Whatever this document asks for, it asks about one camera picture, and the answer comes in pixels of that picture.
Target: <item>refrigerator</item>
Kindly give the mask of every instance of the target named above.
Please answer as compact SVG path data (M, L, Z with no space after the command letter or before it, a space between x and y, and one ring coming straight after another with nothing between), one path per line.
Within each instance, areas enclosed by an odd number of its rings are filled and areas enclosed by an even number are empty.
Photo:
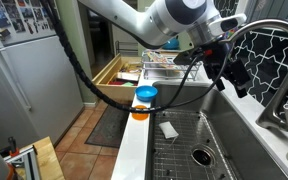
M10 136L19 147L47 136L56 143L82 109L76 75L39 0L0 0L0 149Z

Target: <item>white countertop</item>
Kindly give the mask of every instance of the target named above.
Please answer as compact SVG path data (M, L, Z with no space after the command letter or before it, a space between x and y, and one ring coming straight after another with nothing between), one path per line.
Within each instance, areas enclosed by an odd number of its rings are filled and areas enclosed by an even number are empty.
M240 114L251 131L288 175L288 160L286 159L288 152L288 132L279 130L271 131L259 127L255 121L264 110L264 107L250 95L242 99L238 98L234 87L223 78L222 80L226 88L222 91L223 95L232 103L232 106ZM138 85L152 85L156 81L157 80L144 79L142 73ZM201 67L198 72L196 82L211 83L203 67ZM150 107L150 103L143 103L134 97L132 106L139 104ZM148 130L149 117L146 120L137 121L132 118L131 114L129 115L112 179L145 179Z

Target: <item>wire sink rack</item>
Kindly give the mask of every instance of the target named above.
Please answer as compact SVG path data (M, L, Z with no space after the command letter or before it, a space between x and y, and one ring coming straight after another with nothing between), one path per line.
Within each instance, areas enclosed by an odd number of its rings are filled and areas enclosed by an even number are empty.
M144 79L182 79L188 65L176 65L173 60L179 51L152 51L145 50L142 53ZM198 62L190 71L187 81L196 81L197 72L202 65Z

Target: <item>wooden drawer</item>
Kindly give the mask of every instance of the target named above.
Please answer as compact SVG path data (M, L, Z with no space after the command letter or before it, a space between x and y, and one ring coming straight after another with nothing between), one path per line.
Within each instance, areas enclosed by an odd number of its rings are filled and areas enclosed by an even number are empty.
M93 83L98 89L106 94L111 99L116 101L132 101L134 98L134 90L136 86L118 86L108 85L108 83L115 78L117 72L123 67L125 63L140 63L141 57L122 57L118 54L114 59L105 66L101 72L93 78Z

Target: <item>gooseneck faucet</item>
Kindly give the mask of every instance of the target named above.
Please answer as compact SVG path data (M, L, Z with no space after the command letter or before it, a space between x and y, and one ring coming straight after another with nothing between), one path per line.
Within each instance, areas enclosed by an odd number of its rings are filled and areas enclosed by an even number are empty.
M245 25L238 31L236 31L229 39L221 41L221 43L231 43L234 42L243 36L245 33L258 29L258 28L278 28L282 29L288 33L288 20L281 19L264 19L252 22L250 24ZM278 88L277 92L271 99L271 101L267 104L264 111L260 115L260 117L256 120L256 123L263 128L279 128L284 131L288 131L288 105L284 105L285 117L283 120L279 115L279 108L282 105L282 101L288 90L288 73L286 74L283 82Z

